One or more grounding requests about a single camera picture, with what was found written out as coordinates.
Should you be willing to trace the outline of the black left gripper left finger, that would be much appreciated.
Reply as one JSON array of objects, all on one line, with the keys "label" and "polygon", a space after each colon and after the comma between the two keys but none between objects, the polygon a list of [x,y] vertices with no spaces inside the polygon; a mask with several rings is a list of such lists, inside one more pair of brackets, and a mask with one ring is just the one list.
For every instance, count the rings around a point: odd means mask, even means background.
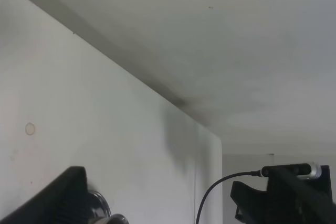
[{"label": "black left gripper left finger", "polygon": [[1,223],[88,223],[87,174],[82,166],[66,169]]}]

